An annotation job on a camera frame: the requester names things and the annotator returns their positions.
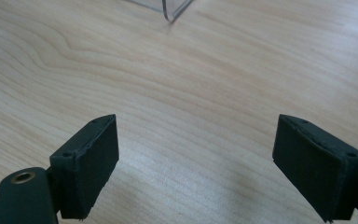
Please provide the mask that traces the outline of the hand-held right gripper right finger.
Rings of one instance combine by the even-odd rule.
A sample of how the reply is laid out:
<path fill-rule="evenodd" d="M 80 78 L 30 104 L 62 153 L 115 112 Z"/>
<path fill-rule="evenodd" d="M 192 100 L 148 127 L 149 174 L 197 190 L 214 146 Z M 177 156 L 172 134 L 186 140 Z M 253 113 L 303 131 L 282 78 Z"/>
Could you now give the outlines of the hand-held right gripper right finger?
<path fill-rule="evenodd" d="M 280 115 L 274 163 L 323 221 L 349 220 L 358 210 L 358 149 L 313 123 Z"/>

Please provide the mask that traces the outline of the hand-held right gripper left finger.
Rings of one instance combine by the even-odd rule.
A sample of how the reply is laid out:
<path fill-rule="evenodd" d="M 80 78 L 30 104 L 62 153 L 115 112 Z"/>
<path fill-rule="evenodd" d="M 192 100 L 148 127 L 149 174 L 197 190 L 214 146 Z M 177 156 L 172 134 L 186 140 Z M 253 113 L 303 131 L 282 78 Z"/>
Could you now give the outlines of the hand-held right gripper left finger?
<path fill-rule="evenodd" d="M 119 161 L 114 114 L 93 119 L 50 157 L 55 207 L 64 219 L 84 219 Z"/>

